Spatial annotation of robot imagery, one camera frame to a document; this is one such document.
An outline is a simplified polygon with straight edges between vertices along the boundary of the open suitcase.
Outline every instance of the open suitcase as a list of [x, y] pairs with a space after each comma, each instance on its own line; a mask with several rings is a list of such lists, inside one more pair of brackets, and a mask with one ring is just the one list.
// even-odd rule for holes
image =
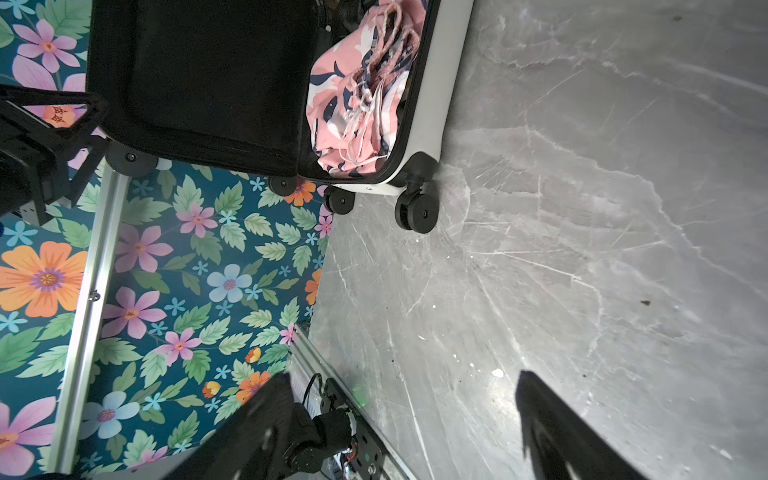
[[346, 33], [329, 16], [338, 0], [94, 0], [87, 91], [109, 104], [101, 128], [129, 159], [108, 155], [111, 166], [137, 176], [137, 157], [171, 157], [267, 175], [280, 195], [303, 177], [330, 185], [337, 214], [355, 192], [400, 195], [398, 225], [429, 232], [439, 205], [422, 188], [439, 162], [472, 0], [422, 1], [396, 142], [375, 173], [337, 179], [317, 163], [305, 108], [314, 61]]

